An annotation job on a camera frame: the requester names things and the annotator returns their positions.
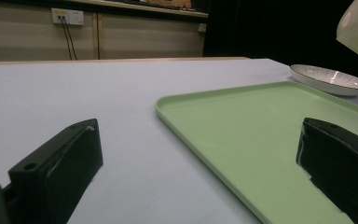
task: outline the power socket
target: power socket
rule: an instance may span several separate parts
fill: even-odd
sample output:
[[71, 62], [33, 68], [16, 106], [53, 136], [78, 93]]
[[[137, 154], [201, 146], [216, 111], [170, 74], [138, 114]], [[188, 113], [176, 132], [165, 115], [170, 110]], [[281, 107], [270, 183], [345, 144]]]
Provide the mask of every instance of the power socket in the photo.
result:
[[206, 32], [206, 23], [201, 23], [199, 26], [199, 32], [205, 33]]
[[53, 23], [61, 24], [59, 16], [65, 18], [67, 24], [71, 25], [84, 25], [83, 11], [75, 11], [62, 8], [52, 8], [51, 14]]

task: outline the light green plastic tray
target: light green plastic tray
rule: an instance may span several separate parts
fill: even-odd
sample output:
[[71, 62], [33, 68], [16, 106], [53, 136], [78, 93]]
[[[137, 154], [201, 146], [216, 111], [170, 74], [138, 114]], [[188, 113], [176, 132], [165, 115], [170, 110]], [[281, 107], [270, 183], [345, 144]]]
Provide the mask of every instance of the light green plastic tray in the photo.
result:
[[294, 83], [167, 96], [158, 115], [264, 222], [352, 223], [296, 164], [305, 117], [358, 134], [358, 105]]

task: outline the dark background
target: dark background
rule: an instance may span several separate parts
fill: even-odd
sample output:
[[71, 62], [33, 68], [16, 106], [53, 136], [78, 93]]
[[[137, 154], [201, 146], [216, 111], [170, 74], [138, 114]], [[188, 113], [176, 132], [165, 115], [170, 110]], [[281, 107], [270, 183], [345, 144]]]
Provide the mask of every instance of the dark background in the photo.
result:
[[358, 54], [336, 41], [352, 1], [212, 0], [203, 54], [304, 63], [358, 77]]

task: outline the cabinet door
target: cabinet door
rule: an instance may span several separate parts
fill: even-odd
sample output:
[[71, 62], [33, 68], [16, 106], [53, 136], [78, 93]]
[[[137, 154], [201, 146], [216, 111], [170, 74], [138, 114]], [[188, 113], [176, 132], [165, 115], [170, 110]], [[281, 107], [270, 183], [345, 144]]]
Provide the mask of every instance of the cabinet door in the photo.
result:
[[201, 57], [199, 23], [102, 14], [101, 59]]

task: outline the gripper screw hole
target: gripper screw hole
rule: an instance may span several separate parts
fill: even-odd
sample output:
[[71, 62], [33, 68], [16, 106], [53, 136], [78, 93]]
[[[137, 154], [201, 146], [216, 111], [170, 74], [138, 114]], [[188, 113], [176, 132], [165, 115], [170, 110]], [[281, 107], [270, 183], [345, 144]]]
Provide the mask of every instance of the gripper screw hole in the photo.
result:
[[32, 169], [34, 169], [35, 167], [36, 167], [36, 163], [29, 163], [28, 165], [26, 165], [25, 167], [24, 167], [24, 169], [25, 170], [32, 170]]

